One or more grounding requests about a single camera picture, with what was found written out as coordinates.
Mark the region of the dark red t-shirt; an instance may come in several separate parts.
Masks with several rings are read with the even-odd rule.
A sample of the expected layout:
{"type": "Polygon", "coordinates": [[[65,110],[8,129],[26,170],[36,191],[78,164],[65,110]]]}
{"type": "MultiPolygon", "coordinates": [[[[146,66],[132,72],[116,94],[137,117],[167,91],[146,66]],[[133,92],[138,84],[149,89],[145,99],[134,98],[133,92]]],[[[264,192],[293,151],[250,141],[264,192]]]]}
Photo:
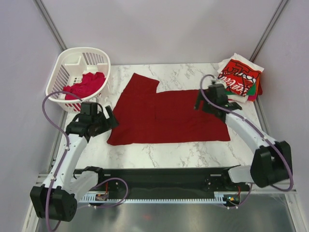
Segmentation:
{"type": "Polygon", "coordinates": [[[158,93],[159,81],[134,73],[113,110],[119,125],[109,145],[230,141],[227,125],[195,110],[194,90],[158,93]]]}

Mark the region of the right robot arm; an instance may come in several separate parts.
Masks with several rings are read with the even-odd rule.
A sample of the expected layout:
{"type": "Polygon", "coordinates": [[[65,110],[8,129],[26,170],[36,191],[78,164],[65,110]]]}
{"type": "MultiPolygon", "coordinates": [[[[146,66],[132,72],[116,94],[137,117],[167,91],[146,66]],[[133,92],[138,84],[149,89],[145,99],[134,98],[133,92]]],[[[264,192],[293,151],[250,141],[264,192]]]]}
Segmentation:
{"type": "Polygon", "coordinates": [[[196,110],[215,115],[230,127],[253,152],[251,165],[236,166],[221,178],[222,187],[233,190],[240,182],[271,186],[288,192],[294,186],[291,147],[286,141],[277,141],[267,135],[244,113],[236,102],[229,102],[222,84],[200,89],[196,110]]]}

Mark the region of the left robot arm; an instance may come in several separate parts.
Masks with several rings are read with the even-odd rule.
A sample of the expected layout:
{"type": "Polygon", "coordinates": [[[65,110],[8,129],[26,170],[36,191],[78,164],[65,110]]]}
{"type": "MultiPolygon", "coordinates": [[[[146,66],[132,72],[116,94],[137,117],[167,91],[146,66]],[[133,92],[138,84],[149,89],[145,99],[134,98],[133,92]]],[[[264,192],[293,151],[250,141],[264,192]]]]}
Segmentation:
{"type": "Polygon", "coordinates": [[[101,190],[106,178],[101,168],[87,167],[72,180],[77,162],[92,137],[119,125],[110,106],[96,102],[83,102],[80,113],[67,125],[63,154],[56,159],[41,186],[34,186],[30,198],[39,218],[70,222],[80,199],[91,189],[101,190]]]}

